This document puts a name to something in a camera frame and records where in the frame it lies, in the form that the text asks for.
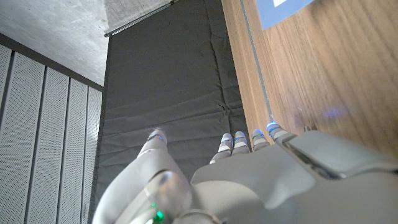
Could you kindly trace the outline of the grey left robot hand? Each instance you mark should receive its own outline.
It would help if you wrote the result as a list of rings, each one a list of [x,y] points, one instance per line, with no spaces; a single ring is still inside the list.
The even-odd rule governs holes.
[[[93,223],[396,223],[397,160],[354,142],[271,122],[224,134],[187,179],[161,129],[110,183]]]

